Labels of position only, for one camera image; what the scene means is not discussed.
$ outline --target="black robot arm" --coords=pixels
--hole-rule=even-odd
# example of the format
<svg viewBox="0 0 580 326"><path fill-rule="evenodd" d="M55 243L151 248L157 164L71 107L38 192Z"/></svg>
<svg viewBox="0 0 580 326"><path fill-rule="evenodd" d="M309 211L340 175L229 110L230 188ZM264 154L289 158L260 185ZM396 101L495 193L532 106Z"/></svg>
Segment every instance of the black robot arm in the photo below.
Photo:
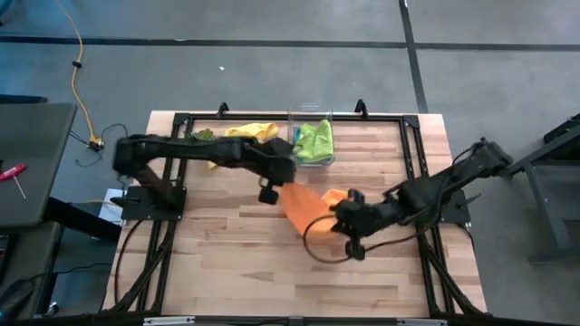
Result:
<svg viewBox="0 0 580 326"><path fill-rule="evenodd" d="M360 240L389 225L420 223L425 229L439 222L441 208L451 195L479 177L494 177L507 167L512 158L498 144L482 139L469 149L469 155L454 162L434 176L405 181L387 190L381 203L366 204L357 190L349 190L349 200L342 200L333 209L337 223L333 231L350 237L346 254L364 259L365 248Z"/></svg>
<svg viewBox="0 0 580 326"><path fill-rule="evenodd" d="M161 180L149 168L154 158L207 160L225 168L245 168L267 180L259 200L275 204L277 193L272 186L294 181L295 163L290 158L292 145L274 138L260 143L255 138L224 137L215 140L190 141L156 135L132 135L119 139L113 169L120 175L136 178L158 199L158 204L172 206L179 191L167 180Z"/></svg>

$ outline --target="metal stand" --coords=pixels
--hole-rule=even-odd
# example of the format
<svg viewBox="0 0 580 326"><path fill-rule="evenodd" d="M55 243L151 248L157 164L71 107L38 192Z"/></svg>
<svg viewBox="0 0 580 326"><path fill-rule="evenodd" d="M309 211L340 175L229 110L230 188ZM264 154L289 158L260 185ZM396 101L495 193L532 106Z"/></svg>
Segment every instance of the metal stand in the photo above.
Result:
<svg viewBox="0 0 580 326"><path fill-rule="evenodd" d="M540 213L549 222L552 230L556 245L555 251L547 254L531 255L528 257L530 263L542 263L580 256L580 247L572 244L566 227L566 220L562 216L553 216L549 213L546 192L538 185L537 177L537 167L540 166L562 167L573 165L580 167L580 162L576 160L578 141L580 140L580 125L567 131L560 130L556 135L548 133L546 136L550 140L547 144L508 167L504 173L504 177L512 178L516 173L526 172L527 180Z"/></svg>
<svg viewBox="0 0 580 326"><path fill-rule="evenodd" d="M64 227L113 242L119 241L119 235L121 235L120 226L52 197L49 197L46 203L44 220L58 222Z"/></svg>

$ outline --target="butcher block tabletop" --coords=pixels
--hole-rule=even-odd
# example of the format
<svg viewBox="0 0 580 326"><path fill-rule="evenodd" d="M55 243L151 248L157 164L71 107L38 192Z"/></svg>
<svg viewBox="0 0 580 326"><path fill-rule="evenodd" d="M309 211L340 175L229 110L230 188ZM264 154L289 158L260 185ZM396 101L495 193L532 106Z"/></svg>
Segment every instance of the butcher block tabletop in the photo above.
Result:
<svg viewBox="0 0 580 326"><path fill-rule="evenodd" d="M174 113L153 111L147 133L168 136ZM439 114L420 114L419 119L429 171L435 174L451 163L443 118ZM252 122L271 121L195 120L194 131L209 128L220 136L225 129ZM280 137L285 138L286 123L277 124ZM382 200L383 191L406 179L397 123L335 121L333 133L335 162L326 168L299 168L296 182L321 195L331 188L356 188L366 195L367 202L377 202ZM408 134L416 158L411 130ZM414 161L415 170L419 171L417 160ZM163 165L161 158L150 163L158 175ZM174 175L177 165L174 163ZM369 252L362 262L322 264L306 253L280 203L269 206L258 202L257 175L244 169L209 170L207 162L191 160L185 186L188 195L175 234L164 314L429 316L416 239ZM123 227L115 263L133 223ZM144 221L128 242L119 273L121 296L143 267L151 227L152 222ZM456 225L441 225L440 231L449 273L472 302L485 311L468 236ZM413 232L411 226L394 225L365 238L363 243L376 244ZM314 251L325 258L343 257L341 243L342 239L317 243ZM105 309L113 305L113 277L111 274ZM436 276L434 282L438 304L443 309ZM148 306L156 284L157 273L152 277Z"/></svg>

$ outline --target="concrete floor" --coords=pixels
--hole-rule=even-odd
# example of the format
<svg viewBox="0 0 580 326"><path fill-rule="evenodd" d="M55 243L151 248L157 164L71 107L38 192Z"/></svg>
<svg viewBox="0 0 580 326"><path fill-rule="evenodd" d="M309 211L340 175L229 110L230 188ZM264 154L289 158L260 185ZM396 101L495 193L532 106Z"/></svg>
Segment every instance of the concrete floor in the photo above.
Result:
<svg viewBox="0 0 580 326"><path fill-rule="evenodd" d="M405 41L397 0L63 4L87 37ZM576 1L408 0L408 7L416 42L580 44ZM0 35L73 36L51 1L16 0L2 20ZM77 52L76 45L0 43L0 93L74 102L69 82ZM537 148L544 133L578 113L579 62L580 52L418 51L428 110L443 114L452 152L486 136L515 158ZM131 133L143 132L151 110L213 110L221 101L232 110L286 110L297 102L321 102L350 111L364 98L371 111L418 112L406 49L89 45L83 65L78 89L97 130L121 122ZM87 135L82 114L73 129ZM120 135L115 129L105 138ZM53 195L79 202L118 187L110 150L94 167L74 165L76 159L93 158L82 144L69 141ZM482 180L467 192L483 192L470 212L489 311L580 323L580 262L527 262L529 254L546 250L551 242L525 179ZM69 236L68 245L83 243L82 248L98 252L94 259L112 259L114 248L95 249L82 236ZM88 299L69 294L70 284L95 282L91 277L96 276L68 275L62 281L56 295L71 303L62 313L98 309L101 292L94 291L90 306L78 304ZM106 277L96 279L106 282Z"/></svg>

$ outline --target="green cloth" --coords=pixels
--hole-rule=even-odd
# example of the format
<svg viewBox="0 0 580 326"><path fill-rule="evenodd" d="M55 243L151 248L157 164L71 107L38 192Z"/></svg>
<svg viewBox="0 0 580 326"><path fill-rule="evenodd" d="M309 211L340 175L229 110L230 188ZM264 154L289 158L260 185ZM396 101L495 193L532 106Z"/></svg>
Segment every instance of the green cloth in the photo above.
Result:
<svg viewBox="0 0 580 326"><path fill-rule="evenodd" d="M333 128L328 120L320 121L318 127L307 123L300 127L300 137L295 153L306 163L315 163L334 155Z"/></svg>
<svg viewBox="0 0 580 326"><path fill-rule="evenodd" d="M196 133L189 133L185 135L185 139L190 142L196 142L200 140L214 140L214 132L211 129L203 129L202 131Z"/></svg>

